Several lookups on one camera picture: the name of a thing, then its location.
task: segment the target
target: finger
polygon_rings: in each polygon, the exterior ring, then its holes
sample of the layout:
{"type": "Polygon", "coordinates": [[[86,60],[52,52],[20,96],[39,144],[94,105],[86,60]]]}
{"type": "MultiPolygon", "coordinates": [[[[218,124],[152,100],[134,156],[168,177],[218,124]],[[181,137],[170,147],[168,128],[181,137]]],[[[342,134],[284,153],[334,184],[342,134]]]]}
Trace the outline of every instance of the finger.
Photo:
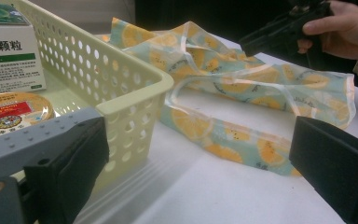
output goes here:
{"type": "Polygon", "coordinates": [[[308,49],[298,49],[298,53],[305,54],[307,53],[308,49]]]}
{"type": "Polygon", "coordinates": [[[342,15],[344,13],[358,13],[358,6],[352,3],[330,1],[330,9],[334,15],[342,15]]]}
{"type": "Polygon", "coordinates": [[[326,32],[346,31],[353,26],[351,17],[348,16],[329,16],[304,24],[303,32],[305,35],[320,35],[326,32]]]}
{"type": "Polygon", "coordinates": [[[299,39],[297,44],[299,49],[310,49],[312,47],[312,41],[308,39],[299,39]]]}

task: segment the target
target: basket mesh holes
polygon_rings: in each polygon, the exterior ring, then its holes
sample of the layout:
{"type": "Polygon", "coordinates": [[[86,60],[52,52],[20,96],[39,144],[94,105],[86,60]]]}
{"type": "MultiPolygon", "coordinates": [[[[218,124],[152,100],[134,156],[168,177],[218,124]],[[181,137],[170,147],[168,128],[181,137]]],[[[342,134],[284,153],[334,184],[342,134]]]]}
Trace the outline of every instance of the basket mesh holes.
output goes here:
{"type": "Polygon", "coordinates": [[[81,42],[81,40],[79,40],[79,42],[77,43],[77,45],[79,46],[80,49],[83,49],[83,42],[81,42]]]}
{"type": "Polygon", "coordinates": [[[96,89],[99,89],[99,88],[100,88],[100,83],[98,82],[97,79],[94,79],[94,87],[95,87],[96,89]]]}
{"type": "Polygon", "coordinates": [[[136,151],[138,153],[141,153],[141,152],[145,151],[145,149],[146,149],[146,146],[139,146],[138,149],[136,149],[136,151]]]}
{"type": "Polygon", "coordinates": [[[100,68],[97,65],[94,65],[94,72],[96,75],[100,74],[100,68]]]}
{"type": "Polygon", "coordinates": [[[79,82],[80,89],[84,90],[84,83],[82,81],[79,82]]]}
{"type": "Polygon", "coordinates": [[[145,139],[147,137],[147,133],[145,130],[141,130],[141,134],[139,136],[141,139],[145,139]]]}
{"type": "Polygon", "coordinates": [[[131,120],[131,121],[127,124],[125,131],[126,131],[127,133],[130,133],[130,132],[132,132],[132,130],[133,130],[134,128],[135,128],[135,122],[134,122],[133,120],[131,120]]]}
{"type": "Polygon", "coordinates": [[[118,113],[110,115],[107,120],[108,124],[116,123],[118,121],[119,117],[120,117],[120,115],[118,113]]]}
{"type": "Polygon", "coordinates": [[[123,77],[129,77],[130,76],[130,69],[127,66],[123,67],[123,77]]]}
{"type": "Polygon", "coordinates": [[[110,98],[115,99],[117,97],[117,94],[114,91],[110,92],[110,98]]]}
{"type": "Polygon", "coordinates": [[[104,65],[108,65],[108,64],[109,64],[109,59],[107,58],[106,55],[103,56],[103,63],[104,63],[104,65]]]}
{"type": "Polygon", "coordinates": [[[99,101],[100,100],[100,95],[98,94],[98,92],[94,92],[94,99],[96,100],[96,101],[99,101]]]}
{"type": "Polygon", "coordinates": [[[135,106],[135,105],[132,105],[132,106],[130,107],[130,114],[129,114],[129,115],[134,115],[135,112],[136,112],[136,106],[135,106]]]}
{"type": "Polygon", "coordinates": [[[94,50],[94,57],[95,59],[99,59],[100,58],[100,52],[96,49],[94,50]]]}
{"type": "Polygon", "coordinates": [[[91,95],[91,88],[89,86],[87,87],[87,94],[91,95]]]}
{"type": "Polygon", "coordinates": [[[90,45],[87,45],[87,46],[86,46],[86,52],[87,52],[88,54],[90,54],[90,53],[91,53],[91,48],[90,48],[90,45]]]}
{"type": "Polygon", "coordinates": [[[117,130],[112,130],[110,132],[107,132],[106,137],[109,143],[113,143],[117,138],[117,130]]]}
{"type": "Polygon", "coordinates": [[[126,83],[121,83],[121,90],[123,91],[123,93],[127,93],[129,92],[129,87],[126,83]]]}
{"type": "Polygon", "coordinates": [[[152,105],[153,105],[153,99],[148,99],[145,101],[145,104],[144,104],[145,108],[148,108],[152,105]]]}
{"type": "Polygon", "coordinates": [[[147,124],[150,120],[151,120],[151,114],[150,113],[147,113],[145,114],[143,117],[142,117],[142,123],[143,124],[147,124]]]}
{"type": "Polygon", "coordinates": [[[129,161],[131,159],[131,152],[128,151],[124,154],[124,156],[121,158],[122,161],[126,162],[129,161]]]}
{"type": "Polygon", "coordinates": [[[87,80],[88,82],[91,82],[91,76],[90,76],[90,74],[86,74],[86,80],[87,80]]]}
{"type": "Polygon", "coordinates": [[[109,75],[107,74],[106,70],[103,70],[103,80],[107,81],[109,79],[109,75]]]}
{"type": "Polygon", "coordinates": [[[104,167],[104,170],[106,172],[112,172],[116,167],[116,161],[110,161],[108,162],[105,167],[104,167]]]}
{"type": "Polygon", "coordinates": [[[116,87],[117,84],[118,84],[117,78],[116,78],[116,77],[112,77],[112,86],[113,86],[113,87],[116,87]]]}
{"type": "Polygon", "coordinates": [[[133,74],[133,82],[137,85],[141,84],[141,75],[139,73],[133,74]]]}
{"type": "Polygon", "coordinates": [[[107,87],[106,87],[106,85],[105,84],[103,84],[103,86],[102,86],[102,91],[103,91],[103,94],[107,94],[107,87]]]}
{"type": "Polygon", "coordinates": [[[109,147],[109,158],[112,158],[117,152],[117,146],[109,147]]]}
{"type": "Polygon", "coordinates": [[[118,62],[116,60],[112,61],[112,67],[115,72],[118,71],[118,62]]]}
{"type": "Polygon", "coordinates": [[[72,43],[72,45],[75,45],[75,44],[76,44],[76,40],[75,40],[75,37],[74,37],[74,36],[71,36],[71,43],[72,43]]]}

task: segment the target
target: product box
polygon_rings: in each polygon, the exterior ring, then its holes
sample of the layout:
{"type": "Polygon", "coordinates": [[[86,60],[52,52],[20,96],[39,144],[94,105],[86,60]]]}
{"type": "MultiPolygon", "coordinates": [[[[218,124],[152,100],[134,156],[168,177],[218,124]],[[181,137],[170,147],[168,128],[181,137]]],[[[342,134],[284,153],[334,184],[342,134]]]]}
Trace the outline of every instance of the product box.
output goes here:
{"type": "Polygon", "coordinates": [[[45,88],[34,27],[16,8],[0,4],[0,92],[45,88]]]}

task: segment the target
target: dark background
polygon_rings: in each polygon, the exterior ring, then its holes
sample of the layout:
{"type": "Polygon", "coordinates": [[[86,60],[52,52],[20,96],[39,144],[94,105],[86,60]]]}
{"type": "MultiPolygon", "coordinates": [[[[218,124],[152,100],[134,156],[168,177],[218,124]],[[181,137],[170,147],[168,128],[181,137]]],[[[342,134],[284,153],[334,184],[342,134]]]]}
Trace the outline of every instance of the dark background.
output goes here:
{"type": "MultiPolygon", "coordinates": [[[[358,0],[348,0],[358,5],[358,0]]],[[[135,0],[136,25],[146,30],[167,30],[193,21],[207,32],[238,42],[277,16],[293,8],[289,0],[135,0]]],[[[306,55],[289,55],[284,47],[265,53],[308,67],[306,55]]],[[[326,70],[352,73],[353,60],[324,54],[326,70]]]]}

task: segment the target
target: hand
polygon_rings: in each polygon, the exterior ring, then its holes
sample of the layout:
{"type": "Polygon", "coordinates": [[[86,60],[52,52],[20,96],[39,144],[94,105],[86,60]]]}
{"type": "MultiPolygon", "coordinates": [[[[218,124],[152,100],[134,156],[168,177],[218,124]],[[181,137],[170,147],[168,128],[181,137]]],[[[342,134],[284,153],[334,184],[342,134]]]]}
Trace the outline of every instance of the hand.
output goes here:
{"type": "MultiPolygon", "coordinates": [[[[309,21],[303,26],[305,35],[320,35],[322,51],[346,59],[358,60],[358,6],[331,1],[334,16],[309,21]]],[[[299,53],[312,46],[308,39],[297,41],[299,53]]]]}

